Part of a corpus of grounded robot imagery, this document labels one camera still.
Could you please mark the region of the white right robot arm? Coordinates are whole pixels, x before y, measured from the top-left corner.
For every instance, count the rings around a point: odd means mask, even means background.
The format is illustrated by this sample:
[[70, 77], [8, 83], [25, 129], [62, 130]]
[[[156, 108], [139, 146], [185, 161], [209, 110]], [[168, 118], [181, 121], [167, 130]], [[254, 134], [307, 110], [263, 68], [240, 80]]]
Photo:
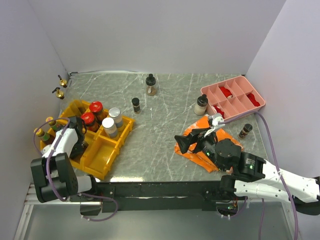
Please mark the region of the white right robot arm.
[[201, 152], [219, 170], [220, 196], [264, 198], [279, 202], [292, 202], [302, 214], [317, 216], [320, 213], [320, 179], [296, 175], [277, 169], [265, 159], [242, 151], [229, 138], [219, 140], [209, 128], [193, 129], [188, 135], [175, 135], [182, 154], [194, 145], [193, 153]]

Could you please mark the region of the red-lid sauce jar back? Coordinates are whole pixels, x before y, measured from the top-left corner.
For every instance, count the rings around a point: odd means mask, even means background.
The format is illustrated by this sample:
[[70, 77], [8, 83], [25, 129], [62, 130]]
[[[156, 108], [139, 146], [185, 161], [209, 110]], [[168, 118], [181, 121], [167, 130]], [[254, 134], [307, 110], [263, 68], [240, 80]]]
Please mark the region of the red-lid sauce jar back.
[[107, 117], [107, 114], [104, 111], [103, 104], [100, 101], [93, 101], [89, 105], [89, 110], [93, 113], [100, 124]]

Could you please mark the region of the tall oil bottle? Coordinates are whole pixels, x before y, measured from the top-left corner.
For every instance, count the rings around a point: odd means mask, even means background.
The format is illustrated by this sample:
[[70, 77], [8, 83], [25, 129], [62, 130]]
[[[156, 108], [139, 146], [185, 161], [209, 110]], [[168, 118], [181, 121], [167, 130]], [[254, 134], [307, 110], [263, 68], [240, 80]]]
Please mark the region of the tall oil bottle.
[[71, 83], [69, 83], [66, 79], [62, 78], [60, 75], [58, 75], [58, 78], [59, 78], [59, 85], [62, 87], [64, 96], [74, 100], [76, 97], [75, 97], [74, 90], [71, 88]]
[[80, 111], [82, 102], [79, 95], [73, 89], [56, 87], [52, 93], [59, 99], [60, 109], [62, 111], [66, 110], [68, 107], [75, 112]]

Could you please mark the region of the black-cap spice shaker front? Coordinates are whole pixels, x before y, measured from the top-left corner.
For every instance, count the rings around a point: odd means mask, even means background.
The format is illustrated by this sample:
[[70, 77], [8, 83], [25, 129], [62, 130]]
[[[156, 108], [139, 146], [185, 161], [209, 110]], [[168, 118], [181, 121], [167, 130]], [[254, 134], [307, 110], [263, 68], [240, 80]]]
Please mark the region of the black-cap spice shaker front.
[[81, 150], [84, 152], [87, 149], [88, 146], [89, 146], [89, 144], [84, 140], [81, 143]]

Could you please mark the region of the red-lid sauce jar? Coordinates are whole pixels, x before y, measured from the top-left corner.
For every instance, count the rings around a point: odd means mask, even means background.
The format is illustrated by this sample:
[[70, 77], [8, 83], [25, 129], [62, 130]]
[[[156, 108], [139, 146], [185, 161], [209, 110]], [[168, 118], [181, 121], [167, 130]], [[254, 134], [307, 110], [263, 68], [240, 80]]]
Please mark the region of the red-lid sauce jar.
[[80, 117], [84, 121], [86, 129], [88, 131], [92, 131], [92, 132], [98, 131], [100, 126], [95, 118], [95, 115], [92, 112], [85, 112]]
[[89, 110], [93, 113], [100, 124], [107, 117], [107, 114], [104, 111], [103, 104], [100, 101], [93, 101], [89, 105]]

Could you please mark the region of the blue-label clear jar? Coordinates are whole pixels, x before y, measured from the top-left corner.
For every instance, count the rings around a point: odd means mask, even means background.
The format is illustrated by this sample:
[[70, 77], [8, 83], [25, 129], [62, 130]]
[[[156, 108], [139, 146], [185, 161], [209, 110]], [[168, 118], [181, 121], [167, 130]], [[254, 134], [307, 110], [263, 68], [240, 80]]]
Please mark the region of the blue-label clear jar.
[[108, 116], [114, 120], [117, 130], [119, 132], [123, 131], [124, 121], [121, 110], [117, 107], [112, 107], [108, 111]]

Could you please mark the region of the white-lid jar edge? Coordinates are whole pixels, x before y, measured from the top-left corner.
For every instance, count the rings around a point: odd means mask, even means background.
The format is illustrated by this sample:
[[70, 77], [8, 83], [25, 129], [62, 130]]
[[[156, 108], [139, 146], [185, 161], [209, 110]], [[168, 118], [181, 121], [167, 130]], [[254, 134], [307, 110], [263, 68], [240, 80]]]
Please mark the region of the white-lid jar edge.
[[106, 117], [105, 119], [103, 119], [102, 127], [104, 128], [104, 131], [109, 138], [118, 138], [118, 129], [115, 121], [111, 117]]

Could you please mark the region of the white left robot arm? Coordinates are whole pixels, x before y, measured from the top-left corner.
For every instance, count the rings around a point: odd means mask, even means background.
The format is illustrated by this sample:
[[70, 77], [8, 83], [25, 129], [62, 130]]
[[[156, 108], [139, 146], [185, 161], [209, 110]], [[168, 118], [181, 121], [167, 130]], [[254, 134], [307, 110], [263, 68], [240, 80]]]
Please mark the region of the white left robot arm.
[[65, 119], [67, 124], [58, 129], [49, 149], [30, 164], [36, 197], [41, 203], [57, 199], [64, 202], [78, 194], [94, 201], [100, 195], [95, 177], [91, 174], [77, 177], [71, 164], [88, 147], [84, 121], [78, 116]]

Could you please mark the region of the green-label sauce bottle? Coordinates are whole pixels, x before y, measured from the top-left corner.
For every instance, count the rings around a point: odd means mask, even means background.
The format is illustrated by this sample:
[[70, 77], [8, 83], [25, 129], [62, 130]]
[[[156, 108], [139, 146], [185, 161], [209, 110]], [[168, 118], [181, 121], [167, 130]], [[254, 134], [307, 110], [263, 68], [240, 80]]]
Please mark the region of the green-label sauce bottle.
[[58, 121], [54, 120], [52, 116], [47, 117], [45, 121], [48, 123], [48, 125], [54, 132], [57, 132], [61, 129], [62, 125]]
[[41, 139], [41, 141], [42, 141], [43, 143], [45, 143], [46, 145], [52, 144], [53, 141], [54, 141], [54, 139], [55, 139], [51, 134], [49, 134], [48, 132], [45, 132], [45, 131], [42, 130], [41, 128], [39, 128], [39, 129], [36, 128], [33, 132], [34, 132], [35, 135], [36, 135], [37, 137], [39, 137], [39, 138]]

